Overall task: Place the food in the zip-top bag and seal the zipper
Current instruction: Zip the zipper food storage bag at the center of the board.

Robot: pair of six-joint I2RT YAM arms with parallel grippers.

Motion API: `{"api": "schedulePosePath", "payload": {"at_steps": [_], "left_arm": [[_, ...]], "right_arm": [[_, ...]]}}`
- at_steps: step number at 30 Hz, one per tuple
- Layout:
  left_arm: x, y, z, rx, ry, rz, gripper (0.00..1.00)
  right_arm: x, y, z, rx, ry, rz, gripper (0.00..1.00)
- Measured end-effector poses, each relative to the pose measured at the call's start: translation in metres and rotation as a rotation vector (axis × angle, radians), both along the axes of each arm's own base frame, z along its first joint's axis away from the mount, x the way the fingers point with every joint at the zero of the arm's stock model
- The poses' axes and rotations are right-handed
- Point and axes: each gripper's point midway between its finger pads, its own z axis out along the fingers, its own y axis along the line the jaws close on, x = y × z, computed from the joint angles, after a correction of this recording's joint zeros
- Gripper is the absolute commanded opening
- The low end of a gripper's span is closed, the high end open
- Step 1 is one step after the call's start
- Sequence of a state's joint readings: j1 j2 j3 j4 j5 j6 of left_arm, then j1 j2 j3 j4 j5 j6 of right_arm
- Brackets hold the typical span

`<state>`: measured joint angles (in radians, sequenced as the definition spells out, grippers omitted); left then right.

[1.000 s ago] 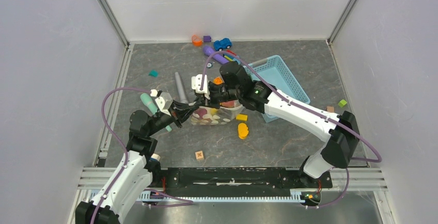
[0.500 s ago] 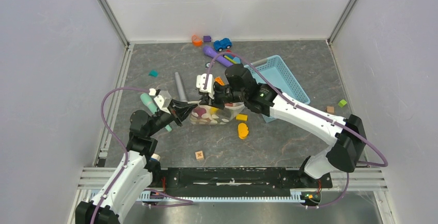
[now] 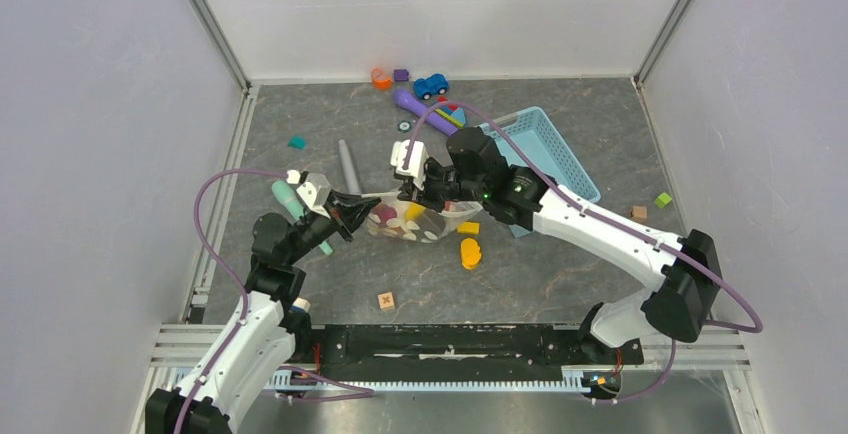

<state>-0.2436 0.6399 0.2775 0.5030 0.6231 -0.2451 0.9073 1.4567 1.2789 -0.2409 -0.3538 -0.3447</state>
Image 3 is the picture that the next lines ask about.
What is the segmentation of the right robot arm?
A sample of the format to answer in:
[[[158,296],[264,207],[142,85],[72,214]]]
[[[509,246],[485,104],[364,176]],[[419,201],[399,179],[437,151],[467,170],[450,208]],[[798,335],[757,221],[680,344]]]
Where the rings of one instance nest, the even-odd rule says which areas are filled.
[[[719,293],[715,243],[693,229],[680,236],[649,228],[580,200],[553,178],[511,165],[494,139],[462,128],[446,143],[451,165],[420,141],[393,146],[390,163],[403,183],[401,199],[430,209],[476,202],[497,221],[564,240],[624,270],[641,290],[590,310],[577,336],[580,354],[602,362],[617,347],[650,334],[695,342]]]

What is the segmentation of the clear dotted zip bag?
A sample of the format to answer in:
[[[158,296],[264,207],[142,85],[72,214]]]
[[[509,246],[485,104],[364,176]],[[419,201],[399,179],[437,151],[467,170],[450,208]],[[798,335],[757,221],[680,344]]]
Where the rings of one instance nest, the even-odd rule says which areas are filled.
[[[483,211],[477,202],[446,202],[442,211],[426,208],[425,212],[415,220],[407,221],[404,213],[411,201],[400,200],[399,192],[366,193],[363,196],[379,196],[381,203],[391,205],[397,211],[397,218],[387,225],[378,225],[371,219],[371,212],[365,222],[367,232],[373,236],[418,243],[434,243],[449,234],[456,232],[457,227],[466,221],[471,221]]]

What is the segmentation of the light blue plastic basket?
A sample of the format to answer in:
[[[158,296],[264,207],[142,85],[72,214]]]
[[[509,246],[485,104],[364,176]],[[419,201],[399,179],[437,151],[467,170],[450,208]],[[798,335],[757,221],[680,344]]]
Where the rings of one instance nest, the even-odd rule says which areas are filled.
[[[568,188],[573,198],[579,197],[593,203],[599,201],[599,189],[542,108],[529,107],[494,122],[537,168],[558,185]],[[527,167],[513,146],[493,127],[487,123],[477,127],[495,140],[508,165]],[[517,200],[517,196],[527,190],[526,186],[516,185],[513,181],[509,181],[506,187],[509,188],[509,194],[504,194],[504,199],[510,200]]]

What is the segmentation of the red sweet potato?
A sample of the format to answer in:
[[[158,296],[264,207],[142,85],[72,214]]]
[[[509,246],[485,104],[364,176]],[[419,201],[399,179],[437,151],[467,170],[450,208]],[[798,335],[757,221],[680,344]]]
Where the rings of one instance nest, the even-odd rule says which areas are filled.
[[[381,203],[371,211],[371,219],[378,225],[387,225],[397,218],[397,211],[391,205]]]

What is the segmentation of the yellow banana bunch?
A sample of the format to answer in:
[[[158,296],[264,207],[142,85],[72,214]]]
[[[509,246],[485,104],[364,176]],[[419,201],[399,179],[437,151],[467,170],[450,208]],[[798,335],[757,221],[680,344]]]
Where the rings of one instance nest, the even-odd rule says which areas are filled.
[[[426,210],[426,208],[422,205],[419,205],[419,204],[416,204],[416,203],[410,203],[408,208],[406,209],[406,211],[404,213],[404,218],[407,221],[415,220],[418,217],[420,217],[425,212],[425,210]]]

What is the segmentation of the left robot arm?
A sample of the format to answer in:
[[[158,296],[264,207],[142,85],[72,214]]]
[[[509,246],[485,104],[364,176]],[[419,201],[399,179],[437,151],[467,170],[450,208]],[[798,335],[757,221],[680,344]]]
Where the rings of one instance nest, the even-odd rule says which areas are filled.
[[[306,277],[296,262],[334,234],[351,241],[379,202],[332,191],[296,222],[274,212],[260,216],[240,303],[189,374],[148,398],[145,432],[237,432],[273,373],[313,351],[310,315],[295,305]]]

